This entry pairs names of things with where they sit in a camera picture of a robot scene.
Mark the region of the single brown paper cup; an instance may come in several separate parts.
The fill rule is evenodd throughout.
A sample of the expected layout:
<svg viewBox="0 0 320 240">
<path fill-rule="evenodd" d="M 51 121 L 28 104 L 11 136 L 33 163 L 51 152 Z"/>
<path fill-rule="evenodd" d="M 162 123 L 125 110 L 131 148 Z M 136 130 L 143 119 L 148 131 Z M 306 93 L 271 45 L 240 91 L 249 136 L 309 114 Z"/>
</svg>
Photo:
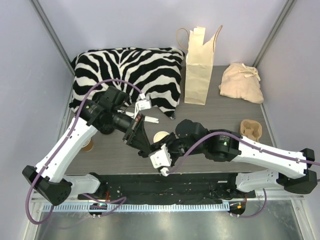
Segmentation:
<svg viewBox="0 0 320 240">
<path fill-rule="evenodd" d="M 160 140 L 162 140 L 163 138 L 165 138 L 166 136 L 168 136 L 169 134 L 170 133 L 168 133 L 167 131 L 159 131 L 154 135 L 153 142 L 157 143 Z"/>
</svg>

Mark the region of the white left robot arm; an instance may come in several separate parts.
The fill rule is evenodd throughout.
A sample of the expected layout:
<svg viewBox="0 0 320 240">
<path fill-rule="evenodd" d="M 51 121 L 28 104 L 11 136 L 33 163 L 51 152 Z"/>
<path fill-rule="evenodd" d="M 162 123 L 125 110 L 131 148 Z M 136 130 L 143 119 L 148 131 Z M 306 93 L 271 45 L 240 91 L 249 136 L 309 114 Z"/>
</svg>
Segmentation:
<svg viewBox="0 0 320 240">
<path fill-rule="evenodd" d="M 79 107 L 65 134 L 48 155 L 36 166 L 26 166 L 22 174 L 31 187 L 53 206 L 62 204 L 70 195 L 90 194 L 100 200 L 107 192 L 101 178 L 95 174 L 69 177 L 65 172 L 75 156 L 97 132 L 124 133 L 123 141 L 147 157 L 151 152 L 144 122 L 139 112 L 151 108 L 151 102 L 141 93 L 135 103 L 134 117 L 119 111 L 128 94 L 110 86 L 94 100 L 87 99 Z"/>
</svg>

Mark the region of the brown paper cups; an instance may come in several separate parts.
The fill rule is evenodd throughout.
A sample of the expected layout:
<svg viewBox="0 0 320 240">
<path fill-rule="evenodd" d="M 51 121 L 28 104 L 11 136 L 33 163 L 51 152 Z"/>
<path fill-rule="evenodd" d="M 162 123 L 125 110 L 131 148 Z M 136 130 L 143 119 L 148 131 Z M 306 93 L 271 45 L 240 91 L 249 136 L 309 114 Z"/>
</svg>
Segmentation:
<svg viewBox="0 0 320 240">
<path fill-rule="evenodd" d="M 82 152 L 89 152 L 93 149 L 94 141 L 92 138 L 89 138 L 82 146 L 81 151 Z"/>
</svg>

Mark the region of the black lid stack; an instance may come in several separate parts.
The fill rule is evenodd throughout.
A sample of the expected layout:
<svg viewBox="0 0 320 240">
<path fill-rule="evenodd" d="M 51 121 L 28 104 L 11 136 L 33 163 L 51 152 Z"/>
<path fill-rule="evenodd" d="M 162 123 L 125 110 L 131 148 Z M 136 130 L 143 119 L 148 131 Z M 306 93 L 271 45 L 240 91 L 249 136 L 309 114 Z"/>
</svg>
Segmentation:
<svg viewBox="0 0 320 240">
<path fill-rule="evenodd" d="M 104 135 L 109 135 L 114 132 L 114 128 L 111 126 L 104 126 L 99 131 Z"/>
</svg>

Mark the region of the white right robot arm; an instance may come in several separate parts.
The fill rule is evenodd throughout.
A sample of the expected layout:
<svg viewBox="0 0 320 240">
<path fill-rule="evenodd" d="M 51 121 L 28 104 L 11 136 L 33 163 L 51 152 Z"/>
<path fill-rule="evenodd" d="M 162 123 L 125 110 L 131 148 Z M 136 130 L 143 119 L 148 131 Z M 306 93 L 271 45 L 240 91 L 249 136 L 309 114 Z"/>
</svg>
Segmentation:
<svg viewBox="0 0 320 240">
<path fill-rule="evenodd" d="M 226 193 L 233 198 L 242 193 L 260 189 L 280 189 L 289 193 L 307 195 L 318 185 L 314 151 L 288 151 L 268 146 L 232 131 L 208 130 L 200 123 L 185 119 L 175 133 L 154 144 L 149 157 L 155 169 L 163 176 L 175 172 L 188 156 L 203 154 L 215 162 L 248 163 L 263 167 L 256 172 L 237 173 L 229 178 Z"/>
</svg>

